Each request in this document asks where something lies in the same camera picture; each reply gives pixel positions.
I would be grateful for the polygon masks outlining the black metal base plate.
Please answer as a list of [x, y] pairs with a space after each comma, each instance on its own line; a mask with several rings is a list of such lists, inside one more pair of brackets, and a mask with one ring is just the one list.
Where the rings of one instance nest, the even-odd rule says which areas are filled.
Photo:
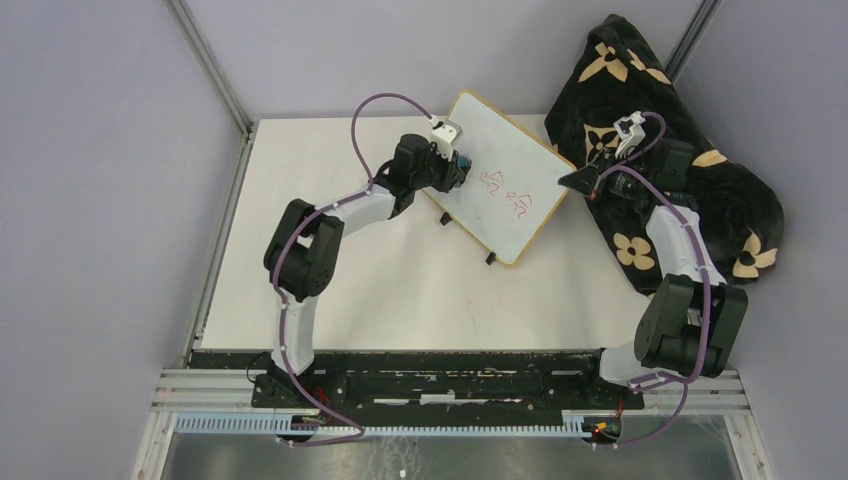
[[257, 408], [317, 403], [363, 427], [555, 426], [561, 414], [641, 410], [599, 376], [599, 351], [319, 350], [292, 383], [267, 352], [192, 355], [192, 369], [244, 373]]

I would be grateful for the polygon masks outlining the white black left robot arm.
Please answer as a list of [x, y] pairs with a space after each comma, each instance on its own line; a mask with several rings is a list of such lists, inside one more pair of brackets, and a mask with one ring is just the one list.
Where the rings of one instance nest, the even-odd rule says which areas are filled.
[[314, 362], [314, 324], [319, 296], [333, 279], [345, 237], [403, 213], [416, 193], [451, 193], [470, 173], [473, 161], [444, 143], [404, 134], [393, 156], [363, 189], [316, 206], [302, 199], [284, 211], [263, 257], [277, 295], [280, 317], [271, 357], [285, 370], [276, 392], [291, 406], [307, 404], [314, 379], [304, 373]]

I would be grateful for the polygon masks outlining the black floral blanket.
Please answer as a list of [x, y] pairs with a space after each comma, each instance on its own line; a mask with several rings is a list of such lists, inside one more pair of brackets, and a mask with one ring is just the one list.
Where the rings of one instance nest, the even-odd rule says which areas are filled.
[[645, 152], [629, 167], [643, 171], [658, 156], [654, 139], [693, 146], [684, 191], [695, 201], [713, 264], [731, 285], [762, 280], [775, 268], [783, 240], [785, 217], [778, 196], [713, 145], [641, 32], [625, 17], [611, 14], [587, 34], [544, 126], [558, 153], [582, 168], [603, 149], [618, 146], [614, 123], [635, 111], [647, 116]]

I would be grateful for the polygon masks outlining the yellow framed whiteboard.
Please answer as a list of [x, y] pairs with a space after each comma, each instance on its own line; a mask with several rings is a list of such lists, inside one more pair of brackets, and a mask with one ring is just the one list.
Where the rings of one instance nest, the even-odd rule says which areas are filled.
[[559, 179], [577, 167], [471, 90], [456, 97], [447, 119], [462, 134], [456, 149], [471, 161], [450, 193], [425, 193], [495, 259], [512, 265], [568, 194]]

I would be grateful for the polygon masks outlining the aluminium rail frame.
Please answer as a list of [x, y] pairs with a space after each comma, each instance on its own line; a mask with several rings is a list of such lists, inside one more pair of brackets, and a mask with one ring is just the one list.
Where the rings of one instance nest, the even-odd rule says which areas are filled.
[[347, 372], [329, 384], [317, 407], [293, 393], [274, 393], [255, 372], [166, 369], [159, 379], [132, 477], [162, 477], [179, 430], [273, 438], [315, 433], [331, 438], [505, 436], [587, 438], [616, 420], [646, 417], [679, 423], [718, 416], [745, 479], [770, 479], [765, 453], [739, 375], [734, 371], [688, 386], [668, 384], [642, 394], [620, 386], [578, 392], [580, 375], [558, 370], [522, 380], [515, 370], [438, 372], [389, 370], [356, 387]]

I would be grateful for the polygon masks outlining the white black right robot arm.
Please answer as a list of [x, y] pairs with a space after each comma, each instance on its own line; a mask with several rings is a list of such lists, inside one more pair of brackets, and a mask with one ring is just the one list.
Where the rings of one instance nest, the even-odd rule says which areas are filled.
[[639, 215], [663, 275], [633, 341], [604, 350], [599, 369], [579, 378], [579, 397], [591, 407], [613, 400], [618, 385], [642, 393], [725, 369], [748, 297], [714, 265], [695, 199], [684, 191], [694, 157], [694, 147], [678, 140], [660, 141], [637, 164], [604, 148], [558, 181], [591, 204], [625, 201]]

